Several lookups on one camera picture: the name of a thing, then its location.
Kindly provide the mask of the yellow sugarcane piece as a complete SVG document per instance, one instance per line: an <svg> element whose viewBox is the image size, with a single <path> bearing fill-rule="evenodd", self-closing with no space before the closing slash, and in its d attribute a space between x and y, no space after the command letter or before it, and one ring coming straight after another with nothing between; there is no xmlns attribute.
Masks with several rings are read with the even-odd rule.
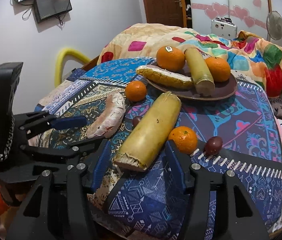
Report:
<svg viewBox="0 0 282 240"><path fill-rule="evenodd" d="M215 90L215 84L202 54L196 48L189 48L185 51L185 59L197 93L202 96L211 96Z"/></svg>
<svg viewBox="0 0 282 240"><path fill-rule="evenodd" d="M180 109L176 95L162 93L120 146L113 163L124 169L146 171L173 130Z"/></svg>

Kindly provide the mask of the small tangerine front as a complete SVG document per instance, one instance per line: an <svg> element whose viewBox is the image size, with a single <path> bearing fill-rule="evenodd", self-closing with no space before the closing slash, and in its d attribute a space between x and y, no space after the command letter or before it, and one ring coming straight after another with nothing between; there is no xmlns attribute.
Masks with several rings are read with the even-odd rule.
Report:
<svg viewBox="0 0 282 240"><path fill-rule="evenodd" d="M191 155L197 149L197 135L189 127L179 126L174 128L167 139L173 140L179 152L183 154Z"/></svg>

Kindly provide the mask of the dark purple passion fruit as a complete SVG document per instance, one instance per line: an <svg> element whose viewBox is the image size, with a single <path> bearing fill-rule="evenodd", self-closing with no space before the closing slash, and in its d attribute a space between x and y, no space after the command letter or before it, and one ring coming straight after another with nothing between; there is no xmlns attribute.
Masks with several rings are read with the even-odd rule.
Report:
<svg viewBox="0 0 282 240"><path fill-rule="evenodd" d="M207 155L217 155L222 149L223 140L219 136L211 137L205 144L204 150Z"/></svg>

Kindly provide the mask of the small tangerine near plate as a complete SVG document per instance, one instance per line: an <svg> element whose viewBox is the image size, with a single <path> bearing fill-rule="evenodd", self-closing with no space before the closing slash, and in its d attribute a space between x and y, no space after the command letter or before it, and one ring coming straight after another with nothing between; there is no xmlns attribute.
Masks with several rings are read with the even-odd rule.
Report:
<svg viewBox="0 0 282 240"><path fill-rule="evenodd" d="M141 81L132 81L125 88L125 96L131 102L144 100L147 95L147 88Z"/></svg>

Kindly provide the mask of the large orange on plate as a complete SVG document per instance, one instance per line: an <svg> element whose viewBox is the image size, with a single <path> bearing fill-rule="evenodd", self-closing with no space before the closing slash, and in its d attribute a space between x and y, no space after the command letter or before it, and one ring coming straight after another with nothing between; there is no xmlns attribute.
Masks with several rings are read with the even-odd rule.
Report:
<svg viewBox="0 0 282 240"><path fill-rule="evenodd" d="M220 57L208 57L205 59L206 65L216 82L225 82L229 79L231 68L228 62Z"/></svg>

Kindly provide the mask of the large orange with sticker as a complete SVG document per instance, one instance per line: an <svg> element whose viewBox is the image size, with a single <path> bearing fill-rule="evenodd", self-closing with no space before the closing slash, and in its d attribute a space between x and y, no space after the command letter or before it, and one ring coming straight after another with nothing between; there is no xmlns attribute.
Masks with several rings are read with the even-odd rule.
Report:
<svg viewBox="0 0 282 240"><path fill-rule="evenodd" d="M171 46L159 48L156 60L159 67L170 72L179 72L185 65L184 53L180 49Z"/></svg>

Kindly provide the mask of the colourful patchwork blanket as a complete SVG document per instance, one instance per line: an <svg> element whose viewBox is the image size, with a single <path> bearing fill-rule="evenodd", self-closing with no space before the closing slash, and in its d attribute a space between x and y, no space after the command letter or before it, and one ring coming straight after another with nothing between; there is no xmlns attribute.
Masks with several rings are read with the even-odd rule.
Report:
<svg viewBox="0 0 282 240"><path fill-rule="evenodd" d="M240 31L227 40L215 34L157 23L137 23L119 33L101 51L98 63L141 56L155 57L163 46L182 51L195 47L209 56L228 61L231 69L261 85L268 97L282 94L282 47L253 33Z"/></svg>

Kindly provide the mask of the white grey box device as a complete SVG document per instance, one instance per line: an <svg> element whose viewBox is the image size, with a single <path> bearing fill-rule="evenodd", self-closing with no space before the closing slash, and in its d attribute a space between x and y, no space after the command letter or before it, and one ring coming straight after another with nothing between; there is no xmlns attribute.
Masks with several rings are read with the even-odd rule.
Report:
<svg viewBox="0 0 282 240"><path fill-rule="evenodd" d="M231 18L215 18L211 20L211 33L219 37L233 40L237 36L237 26Z"/></svg>

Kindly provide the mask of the brown wooden door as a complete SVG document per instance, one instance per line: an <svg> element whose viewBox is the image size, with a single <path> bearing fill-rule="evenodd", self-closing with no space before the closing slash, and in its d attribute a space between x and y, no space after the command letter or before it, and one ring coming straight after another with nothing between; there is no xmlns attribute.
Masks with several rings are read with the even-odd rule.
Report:
<svg viewBox="0 0 282 240"><path fill-rule="evenodd" d="M147 23L186 27L185 0L143 0Z"/></svg>

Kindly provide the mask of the standing electric fan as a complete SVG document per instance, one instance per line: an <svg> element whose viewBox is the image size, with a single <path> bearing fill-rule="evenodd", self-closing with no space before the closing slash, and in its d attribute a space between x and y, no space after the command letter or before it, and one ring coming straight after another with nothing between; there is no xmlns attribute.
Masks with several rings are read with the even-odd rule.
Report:
<svg viewBox="0 0 282 240"><path fill-rule="evenodd" d="M282 39L282 17L277 11L271 11L266 20L268 35L273 40Z"/></svg>

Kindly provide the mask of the white wardrobe with hearts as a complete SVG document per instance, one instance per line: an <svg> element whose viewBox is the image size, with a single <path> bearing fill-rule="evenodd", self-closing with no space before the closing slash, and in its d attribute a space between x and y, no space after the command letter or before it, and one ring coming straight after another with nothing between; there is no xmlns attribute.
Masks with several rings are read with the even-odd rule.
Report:
<svg viewBox="0 0 282 240"><path fill-rule="evenodd" d="M190 0L192 29L201 34L211 33L214 18L231 18L237 30L248 31L266 38L268 0Z"/></svg>

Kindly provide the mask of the yellow curved chair frame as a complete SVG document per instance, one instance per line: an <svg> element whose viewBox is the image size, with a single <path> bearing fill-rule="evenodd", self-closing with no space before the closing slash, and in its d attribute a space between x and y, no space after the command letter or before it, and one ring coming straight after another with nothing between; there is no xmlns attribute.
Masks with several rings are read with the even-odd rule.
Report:
<svg viewBox="0 0 282 240"><path fill-rule="evenodd" d="M74 61L83 66L91 62L91 59L85 54L73 48L63 48L59 51L56 57L55 73L54 73L54 87L56 88L62 83L63 72L68 61Z"/></svg>

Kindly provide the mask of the wall mounted black monitor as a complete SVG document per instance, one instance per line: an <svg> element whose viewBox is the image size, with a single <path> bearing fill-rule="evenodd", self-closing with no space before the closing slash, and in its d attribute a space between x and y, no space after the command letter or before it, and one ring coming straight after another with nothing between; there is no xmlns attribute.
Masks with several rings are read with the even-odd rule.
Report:
<svg viewBox="0 0 282 240"><path fill-rule="evenodd" d="M70 0L34 0L33 10L37 23L42 23L50 18L63 21L61 15L70 12L72 5Z"/></svg>

